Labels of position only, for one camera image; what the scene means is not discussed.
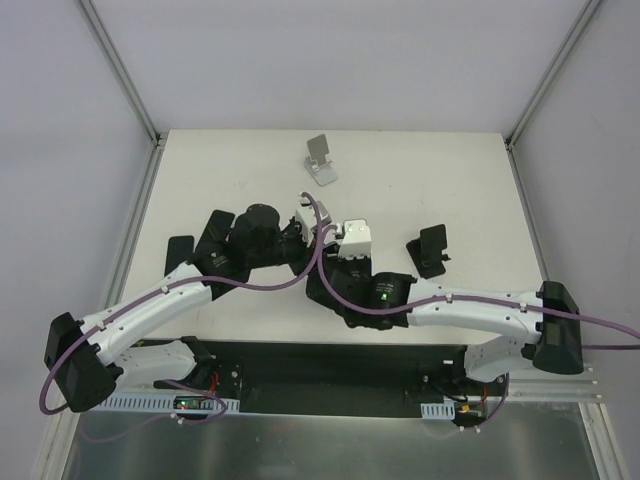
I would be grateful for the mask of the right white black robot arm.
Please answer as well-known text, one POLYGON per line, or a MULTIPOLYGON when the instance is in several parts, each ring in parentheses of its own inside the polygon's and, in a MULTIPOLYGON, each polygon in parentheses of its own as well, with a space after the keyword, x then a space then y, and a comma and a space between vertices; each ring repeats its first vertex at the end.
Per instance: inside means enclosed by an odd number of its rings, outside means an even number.
POLYGON ((578 375, 584 370, 579 309, 561 283, 537 291, 478 292, 446 288, 408 274, 371 272, 368 257, 346 259, 327 246, 307 278, 309 300, 333 311, 350 328, 454 327, 493 334, 467 347, 450 369, 452 387, 473 394, 503 374, 534 367, 578 375))

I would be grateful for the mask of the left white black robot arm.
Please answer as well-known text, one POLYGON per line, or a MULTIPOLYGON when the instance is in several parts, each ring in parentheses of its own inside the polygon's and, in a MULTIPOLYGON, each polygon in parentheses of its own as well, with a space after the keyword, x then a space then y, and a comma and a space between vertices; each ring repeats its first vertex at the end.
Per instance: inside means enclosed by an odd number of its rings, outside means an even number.
POLYGON ((86 412, 127 387, 215 392, 219 369, 196 337, 151 346, 141 340, 236 288, 273 292, 304 280, 320 255, 317 235, 329 218, 308 194, 286 226, 266 204, 241 215, 213 211, 192 250, 154 286, 81 319, 64 313, 51 322, 40 411, 86 412))

